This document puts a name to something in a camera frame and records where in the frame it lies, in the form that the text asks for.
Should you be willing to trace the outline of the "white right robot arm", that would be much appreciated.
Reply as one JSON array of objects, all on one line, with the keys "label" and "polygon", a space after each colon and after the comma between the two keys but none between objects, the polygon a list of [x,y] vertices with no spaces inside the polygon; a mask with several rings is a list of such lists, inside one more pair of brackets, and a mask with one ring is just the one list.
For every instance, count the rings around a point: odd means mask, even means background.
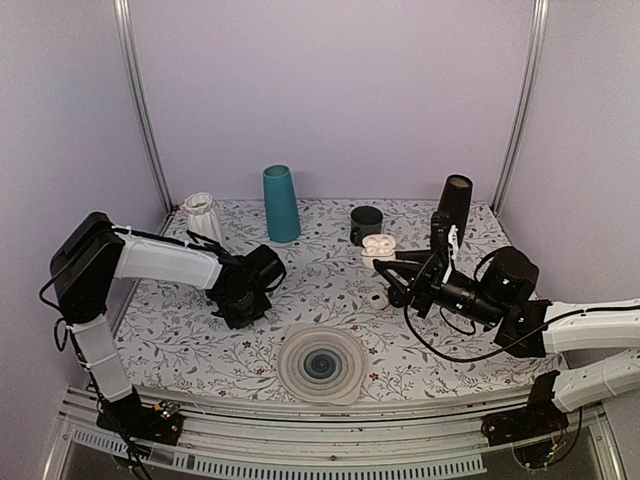
[{"label": "white right robot arm", "polygon": [[514,247],[485,256],[467,277],[456,270],[454,254],[419,250],[395,261],[373,260],[389,283],[391,302],[425,317],[437,305],[493,331],[492,358],[516,358],[589,349],[617,349],[618,354],[574,370],[554,370],[536,378],[528,406],[517,427],[537,436],[552,424],[556,411],[568,413],[639,387],[639,302],[571,304],[534,300],[539,269]]}]

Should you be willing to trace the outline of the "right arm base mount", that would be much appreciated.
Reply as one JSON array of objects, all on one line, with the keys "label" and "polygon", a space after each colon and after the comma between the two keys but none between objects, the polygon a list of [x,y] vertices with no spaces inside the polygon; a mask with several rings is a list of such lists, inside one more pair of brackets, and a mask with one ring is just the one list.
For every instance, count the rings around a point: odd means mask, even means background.
[{"label": "right arm base mount", "polygon": [[555,379],[560,371],[553,370],[539,376],[531,388],[524,407],[485,415],[481,433],[490,446],[527,440],[566,429],[567,414],[552,402]]}]

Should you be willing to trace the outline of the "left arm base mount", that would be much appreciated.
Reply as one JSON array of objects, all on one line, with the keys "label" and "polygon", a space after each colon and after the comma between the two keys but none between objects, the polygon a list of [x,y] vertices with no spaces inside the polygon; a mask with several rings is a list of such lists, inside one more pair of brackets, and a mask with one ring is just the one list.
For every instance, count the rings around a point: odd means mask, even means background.
[{"label": "left arm base mount", "polygon": [[168,400],[144,406],[133,390],[121,400],[103,401],[96,425],[124,436],[176,446],[185,420],[180,409],[179,403]]}]

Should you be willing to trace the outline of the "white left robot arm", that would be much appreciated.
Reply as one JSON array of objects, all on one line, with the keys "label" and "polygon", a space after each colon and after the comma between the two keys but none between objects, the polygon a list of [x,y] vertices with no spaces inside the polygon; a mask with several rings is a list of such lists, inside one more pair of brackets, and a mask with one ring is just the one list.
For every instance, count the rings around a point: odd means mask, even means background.
[{"label": "white left robot arm", "polygon": [[269,293],[286,267],[269,246],[233,255],[218,241],[189,231],[185,240],[112,223],[90,213],[50,262],[50,286],[80,355],[81,365],[109,402],[111,419],[128,434],[148,426],[148,412],[131,397],[127,376],[107,319],[114,281],[145,279],[188,285],[205,293],[214,314],[231,329],[252,325],[271,309]]}]

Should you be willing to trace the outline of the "white earbud charging case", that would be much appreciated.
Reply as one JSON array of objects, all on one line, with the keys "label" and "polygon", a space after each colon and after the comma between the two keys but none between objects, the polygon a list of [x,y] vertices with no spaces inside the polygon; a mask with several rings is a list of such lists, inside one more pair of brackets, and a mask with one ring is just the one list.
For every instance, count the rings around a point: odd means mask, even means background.
[{"label": "white earbud charging case", "polygon": [[388,234],[371,234],[362,240],[361,258],[363,264],[373,269],[373,261],[394,261],[396,259],[396,240]]}]

